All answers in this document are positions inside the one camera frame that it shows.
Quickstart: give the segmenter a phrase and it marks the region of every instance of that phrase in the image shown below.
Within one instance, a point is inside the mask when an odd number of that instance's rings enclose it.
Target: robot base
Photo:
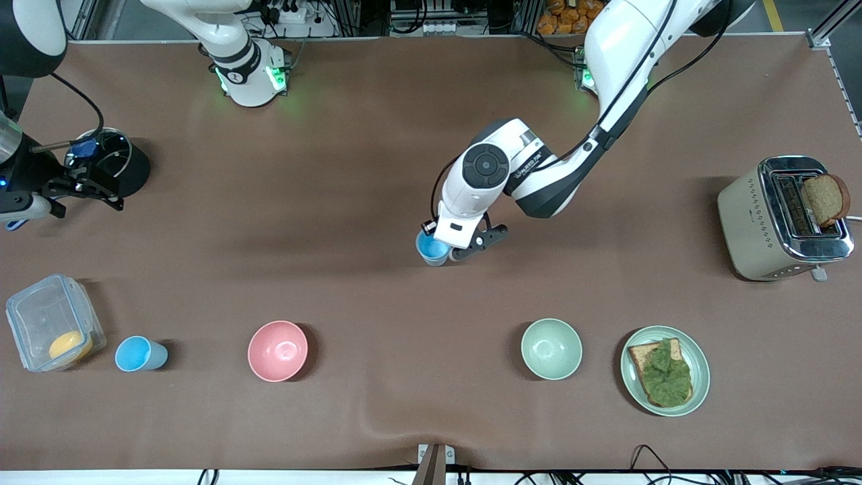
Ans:
[[[290,77],[290,54],[285,54],[281,47],[273,46],[269,41],[255,39],[254,43],[260,47],[265,62],[260,62],[244,84],[231,83],[216,71],[225,96],[230,96],[237,104],[248,108],[267,104],[279,95],[287,96]]]

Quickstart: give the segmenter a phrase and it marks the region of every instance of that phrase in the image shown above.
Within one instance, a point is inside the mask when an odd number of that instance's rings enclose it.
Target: blue plastic cup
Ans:
[[[153,370],[165,365],[166,361],[165,346],[140,335],[123,340],[114,354],[114,362],[123,372]]]
[[[426,236],[422,230],[416,235],[416,250],[429,266],[440,266],[446,262],[450,249],[452,246],[437,241],[434,236]]]

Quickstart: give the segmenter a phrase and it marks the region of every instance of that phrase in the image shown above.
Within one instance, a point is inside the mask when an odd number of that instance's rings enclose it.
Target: toaster lever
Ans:
[[[814,266],[814,269],[811,270],[811,278],[818,283],[826,281],[826,269],[823,269],[819,264]]]

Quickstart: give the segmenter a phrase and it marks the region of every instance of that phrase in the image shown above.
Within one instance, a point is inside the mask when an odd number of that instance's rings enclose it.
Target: plate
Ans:
[[[691,386],[693,392],[691,399],[681,406],[661,407],[651,403],[647,398],[647,393],[644,392],[644,388],[640,384],[638,370],[634,366],[631,355],[628,353],[629,347],[658,342],[664,338],[679,339],[679,347],[683,351],[683,360],[691,368]],[[622,382],[625,383],[628,393],[632,394],[634,400],[638,401],[638,404],[650,413],[655,413],[659,416],[669,416],[672,418],[685,416],[700,407],[706,399],[706,394],[709,392],[709,364],[706,362],[703,350],[691,337],[685,335],[682,331],[663,325],[642,328],[628,339],[625,347],[622,348],[620,372],[622,373]]]

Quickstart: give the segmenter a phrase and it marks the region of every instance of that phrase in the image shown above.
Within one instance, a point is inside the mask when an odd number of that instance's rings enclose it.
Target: silver toaster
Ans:
[[[846,221],[822,228],[808,206],[803,182],[826,172],[806,156],[773,157],[721,191],[721,227],[740,275],[773,281],[811,272],[824,281],[823,267],[853,252]]]

